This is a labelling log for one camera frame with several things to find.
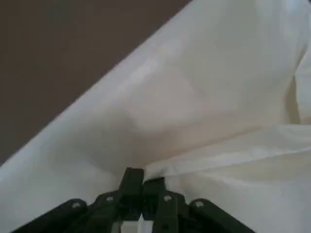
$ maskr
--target black plastic part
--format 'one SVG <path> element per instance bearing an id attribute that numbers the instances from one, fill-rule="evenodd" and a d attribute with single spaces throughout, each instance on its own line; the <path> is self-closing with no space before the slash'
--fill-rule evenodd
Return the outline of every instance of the black plastic part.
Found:
<path id="1" fill-rule="evenodd" d="M 143 169 L 127 168 L 119 189 L 90 206 L 72 199 L 13 233 L 120 233 L 123 221 L 152 220 L 152 233 L 254 233 L 206 199 L 186 204 L 168 191 L 164 178 L 143 183 Z"/>
<path id="2" fill-rule="evenodd" d="M 178 200 L 170 192 L 158 197 L 157 211 L 152 233 L 179 233 Z"/>
<path id="3" fill-rule="evenodd" d="M 13 233 L 55 233 L 63 232 L 76 218 L 87 211 L 87 204 L 81 199 L 71 199 Z"/>
<path id="4" fill-rule="evenodd" d="M 193 200 L 190 215 L 204 224 L 204 228 L 219 233 L 255 233 L 233 216 L 206 199 Z"/>
<path id="5" fill-rule="evenodd" d="M 118 190 L 119 214 L 124 221 L 138 221 L 140 217 L 143 179 L 143 169 L 126 169 Z"/>
<path id="6" fill-rule="evenodd" d="M 144 220 L 154 220 L 159 194 L 164 191 L 166 191 L 164 178 L 148 180 L 143 184 L 142 216 Z"/>

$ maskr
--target white sheet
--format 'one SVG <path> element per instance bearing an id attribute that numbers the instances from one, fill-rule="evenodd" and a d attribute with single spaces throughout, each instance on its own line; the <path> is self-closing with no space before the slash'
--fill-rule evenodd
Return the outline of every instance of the white sheet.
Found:
<path id="1" fill-rule="evenodd" d="M 0 232 L 127 166 L 259 233 L 310 229 L 307 0 L 195 0 L 0 169 Z"/>

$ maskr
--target white cloth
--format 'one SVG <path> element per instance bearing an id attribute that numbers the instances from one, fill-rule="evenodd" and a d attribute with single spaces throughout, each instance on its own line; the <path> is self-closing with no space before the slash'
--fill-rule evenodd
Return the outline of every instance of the white cloth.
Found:
<path id="1" fill-rule="evenodd" d="M 195 0 L 0 169 L 0 232 L 165 175 L 259 233 L 311 228 L 307 0 Z"/>

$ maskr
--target brown background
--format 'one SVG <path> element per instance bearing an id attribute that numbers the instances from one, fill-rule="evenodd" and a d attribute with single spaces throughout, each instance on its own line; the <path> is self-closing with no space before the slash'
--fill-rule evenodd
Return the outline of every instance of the brown background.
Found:
<path id="1" fill-rule="evenodd" d="M 189 1 L 1 1 L 0 164 Z"/>

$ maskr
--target white fabric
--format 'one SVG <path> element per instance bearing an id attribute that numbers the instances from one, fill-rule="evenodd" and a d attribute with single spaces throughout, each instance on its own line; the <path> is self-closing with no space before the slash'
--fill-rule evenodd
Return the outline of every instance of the white fabric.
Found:
<path id="1" fill-rule="evenodd" d="M 145 166 L 256 232 L 308 233 L 311 127 L 289 124 L 311 119 L 309 12 L 189 4 L 1 167 L 0 232 Z"/>

